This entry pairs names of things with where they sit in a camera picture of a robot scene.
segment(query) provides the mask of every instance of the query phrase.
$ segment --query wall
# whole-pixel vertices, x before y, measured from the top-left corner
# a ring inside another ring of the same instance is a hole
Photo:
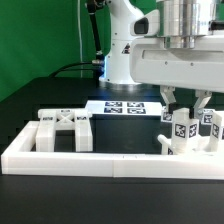
[[[77,2],[0,0],[0,101],[33,78],[47,76],[65,64],[80,61]],[[85,2],[81,0],[83,59],[91,60],[94,42]],[[155,8],[155,0],[130,2],[144,13]],[[97,20],[102,48],[108,52],[108,9],[99,11]]]

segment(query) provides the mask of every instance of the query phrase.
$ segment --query metal cylinder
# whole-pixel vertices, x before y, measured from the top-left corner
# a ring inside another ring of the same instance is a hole
[[[220,0],[157,0],[159,37],[166,48],[194,48],[195,37],[209,35]]]

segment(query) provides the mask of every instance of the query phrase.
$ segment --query white block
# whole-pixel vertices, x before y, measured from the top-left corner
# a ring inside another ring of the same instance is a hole
[[[224,111],[214,111],[209,140],[212,152],[224,153]]]
[[[54,152],[56,121],[55,110],[43,110],[36,135],[37,152]]]
[[[224,179],[218,156],[133,155],[114,160],[114,177]]]
[[[189,109],[174,111],[171,147],[174,154],[189,153],[198,147],[199,120],[189,118]]]
[[[91,114],[86,109],[74,110],[76,152],[93,151],[93,136],[89,122]]]
[[[38,121],[30,121],[1,155],[2,173],[9,174],[9,160],[12,155],[30,152],[35,144]]]
[[[8,156],[3,174],[113,177],[113,155],[20,152]]]

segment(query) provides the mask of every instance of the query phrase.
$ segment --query black tabletop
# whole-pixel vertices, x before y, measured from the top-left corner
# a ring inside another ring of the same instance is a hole
[[[177,100],[191,105],[190,90]],[[0,153],[43,108],[83,108],[87,100],[160,102],[159,88],[138,92],[101,89],[93,79],[38,78],[0,103]],[[223,108],[222,94],[210,107]],[[158,117],[95,115],[94,152],[159,154]],[[223,223],[219,180],[0,176],[0,223]]]

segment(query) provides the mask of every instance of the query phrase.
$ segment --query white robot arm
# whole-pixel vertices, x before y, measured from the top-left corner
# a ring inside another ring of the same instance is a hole
[[[133,90],[142,85],[133,81],[130,76],[129,54],[131,42],[135,39],[130,34],[130,25],[143,17],[143,13],[131,5],[129,0],[88,0],[91,10],[101,9],[108,5],[111,18],[111,50],[105,56],[105,72],[100,77],[100,85],[117,90]],[[96,43],[98,54],[102,53],[99,43]]]
[[[216,18],[220,3],[157,0],[156,10],[132,24],[132,34],[145,36],[131,46],[133,80],[160,85],[167,106],[175,103],[175,87],[195,89],[196,110],[206,105],[211,91],[224,92],[224,24]]]

